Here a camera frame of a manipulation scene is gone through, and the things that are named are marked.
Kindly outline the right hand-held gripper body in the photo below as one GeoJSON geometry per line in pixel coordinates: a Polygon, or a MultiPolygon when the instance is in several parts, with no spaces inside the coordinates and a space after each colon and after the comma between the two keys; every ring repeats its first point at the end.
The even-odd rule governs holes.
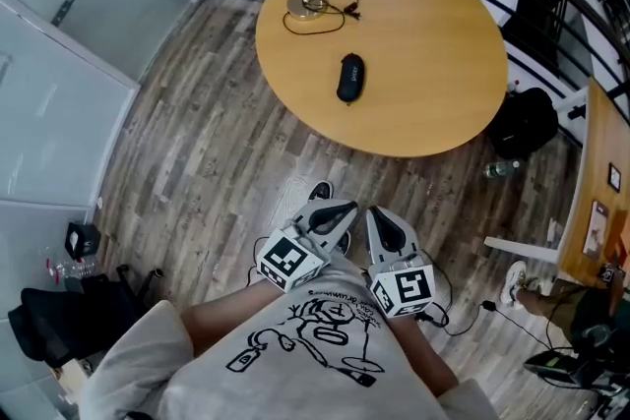
{"type": "Polygon", "coordinates": [[[369,290],[389,319],[413,316],[436,295],[433,266],[421,256],[412,226],[397,214],[374,206],[365,215],[369,290]]]}

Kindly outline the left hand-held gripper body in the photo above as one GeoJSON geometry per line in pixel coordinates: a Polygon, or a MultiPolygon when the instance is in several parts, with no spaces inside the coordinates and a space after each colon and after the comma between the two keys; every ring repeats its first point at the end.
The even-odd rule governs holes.
{"type": "Polygon", "coordinates": [[[344,252],[357,215],[358,205],[351,200],[306,203],[257,253],[257,273],[284,293],[314,279],[344,252]]]}

